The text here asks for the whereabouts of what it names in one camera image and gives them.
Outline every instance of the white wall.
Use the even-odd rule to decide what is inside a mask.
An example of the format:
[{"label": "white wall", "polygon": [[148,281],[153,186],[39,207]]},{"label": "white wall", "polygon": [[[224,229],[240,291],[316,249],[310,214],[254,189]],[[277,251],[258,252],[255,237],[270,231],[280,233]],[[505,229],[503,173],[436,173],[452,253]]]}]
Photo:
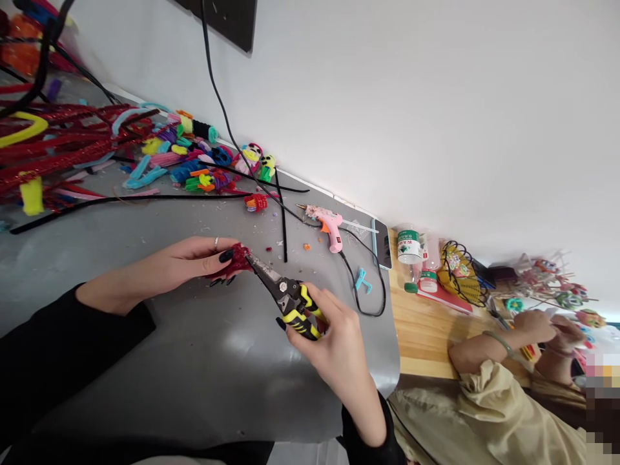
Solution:
[{"label": "white wall", "polygon": [[[195,18],[168,0],[72,16],[101,80],[224,132]],[[619,2],[258,0],[251,57],[211,38],[241,142],[487,262],[571,250],[620,320]]]}]

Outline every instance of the yellow and black pliers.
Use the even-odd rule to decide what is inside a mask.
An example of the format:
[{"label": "yellow and black pliers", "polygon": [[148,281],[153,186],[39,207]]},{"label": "yellow and black pliers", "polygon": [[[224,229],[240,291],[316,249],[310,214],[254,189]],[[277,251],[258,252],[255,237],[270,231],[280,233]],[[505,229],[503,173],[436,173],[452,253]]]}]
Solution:
[{"label": "yellow and black pliers", "polygon": [[324,323],[327,320],[310,297],[308,288],[301,281],[280,276],[253,255],[248,254],[245,258],[280,307],[282,320],[307,339],[321,339],[321,333],[308,320],[305,311]]}]

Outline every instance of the wooden table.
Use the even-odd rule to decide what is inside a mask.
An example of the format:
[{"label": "wooden table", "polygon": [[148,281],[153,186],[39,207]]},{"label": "wooden table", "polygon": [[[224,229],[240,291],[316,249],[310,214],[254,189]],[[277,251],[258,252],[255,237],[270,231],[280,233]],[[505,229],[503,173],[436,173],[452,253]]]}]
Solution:
[{"label": "wooden table", "polygon": [[[396,257],[396,234],[391,231],[392,257]],[[400,372],[436,378],[458,379],[452,368],[448,349],[483,331],[498,328],[484,310],[476,309],[468,316],[444,304],[409,294],[398,284],[399,263],[389,272],[392,311],[400,349]],[[515,360],[507,359],[506,366],[522,386],[530,385],[528,371]]]}]

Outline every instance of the gray tabletop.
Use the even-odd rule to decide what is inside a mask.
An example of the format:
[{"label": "gray tabletop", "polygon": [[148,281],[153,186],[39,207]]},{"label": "gray tabletop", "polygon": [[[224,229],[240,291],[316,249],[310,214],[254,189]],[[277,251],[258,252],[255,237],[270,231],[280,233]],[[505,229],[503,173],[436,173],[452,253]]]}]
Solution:
[{"label": "gray tabletop", "polygon": [[[84,186],[103,195],[126,193],[119,163],[91,175]],[[281,174],[284,186],[305,186]],[[173,190],[168,177],[151,187]],[[254,191],[251,181],[240,187]],[[284,202],[312,203],[370,226],[370,218],[318,191],[284,192]],[[24,322],[72,286],[121,267],[188,236],[241,240],[280,274],[326,287],[355,308],[351,278],[329,240],[287,215],[289,262],[284,263],[282,213],[270,201],[260,213],[243,200],[158,200],[137,205],[88,207],[32,231],[0,236],[0,335]],[[0,219],[21,223],[16,208]],[[371,245],[371,235],[364,237]],[[354,273],[367,271],[370,295],[362,308],[380,309],[382,290],[370,253],[343,232]],[[312,249],[304,250],[308,243]],[[369,368],[379,390],[390,394],[400,365],[389,298],[380,318],[361,317]],[[165,439],[191,447],[238,440],[320,442],[341,434],[340,404],[286,339],[278,308],[252,273],[229,286],[207,287],[199,278],[147,302],[157,329],[123,360],[60,408],[42,429],[77,437]]]}]

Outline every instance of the hot glue gun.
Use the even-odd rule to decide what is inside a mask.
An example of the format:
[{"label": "hot glue gun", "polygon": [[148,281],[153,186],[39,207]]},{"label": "hot glue gun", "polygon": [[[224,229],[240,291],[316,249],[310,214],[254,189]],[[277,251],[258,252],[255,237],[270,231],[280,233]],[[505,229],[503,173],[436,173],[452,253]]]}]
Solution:
[{"label": "hot glue gun", "polygon": [[342,224],[342,216],[333,211],[327,210],[316,205],[297,205],[299,208],[304,209],[305,213],[319,220],[323,223],[321,233],[329,233],[329,251],[332,253],[339,253],[342,251],[342,238],[340,237],[340,231],[338,226]]}]

